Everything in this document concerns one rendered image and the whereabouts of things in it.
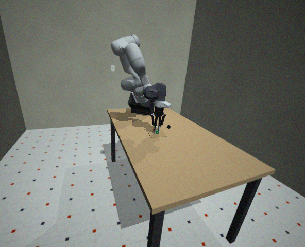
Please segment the tan flat mat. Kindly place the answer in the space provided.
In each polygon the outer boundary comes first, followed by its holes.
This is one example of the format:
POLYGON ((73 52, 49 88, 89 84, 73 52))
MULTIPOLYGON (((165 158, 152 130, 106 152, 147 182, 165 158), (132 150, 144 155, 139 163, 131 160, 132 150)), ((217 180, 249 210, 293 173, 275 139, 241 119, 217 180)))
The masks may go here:
POLYGON ((149 136, 151 138, 154 138, 154 137, 167 137, 162 130, 160 130, 160 133, 157 133, 157 134, 155 134, 153 130, 147 130, 147 132, 148 132, 148 134, 149 134, 149 136))

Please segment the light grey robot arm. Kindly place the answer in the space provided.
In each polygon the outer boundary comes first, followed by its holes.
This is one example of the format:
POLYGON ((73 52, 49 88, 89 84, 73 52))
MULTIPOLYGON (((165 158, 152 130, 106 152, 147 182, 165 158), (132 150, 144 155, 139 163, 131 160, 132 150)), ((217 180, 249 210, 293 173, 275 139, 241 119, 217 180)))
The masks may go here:
POLYGON ((136 103, 143 104, 149 99, 155 99, 156 107, 168 108, 171 104, 165 101, 166 85, 163 83, 150 84, 139 47, 140 41, 136 35, 122 37, 111 43, 113 53, 120 57, 123 70, 133 75, 123 79, 121 87, 123 90, 132 92, 136 103))

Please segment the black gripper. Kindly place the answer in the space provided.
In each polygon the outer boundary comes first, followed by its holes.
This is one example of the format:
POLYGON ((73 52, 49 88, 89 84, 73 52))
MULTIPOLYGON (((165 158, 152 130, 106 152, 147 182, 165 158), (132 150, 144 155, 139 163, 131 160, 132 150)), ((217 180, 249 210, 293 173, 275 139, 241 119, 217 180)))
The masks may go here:
POLYGON ((165 114, 163 113, 164 107, 159 108, 155 106, 155 111, 153 114, 151 114, 152 117, 152 125, 154 126, 154 133, 156 134, 156 129, 157 129, 157 120, 159 118, 159 125, 158 125, 158 131, 160 133, 160 127, 163 125, 164 119, 165 119, 165 114), (155 115, 155 121, 154 121, 154 115, 155 115), (161 120, 162 116, 162 120, 161 120))

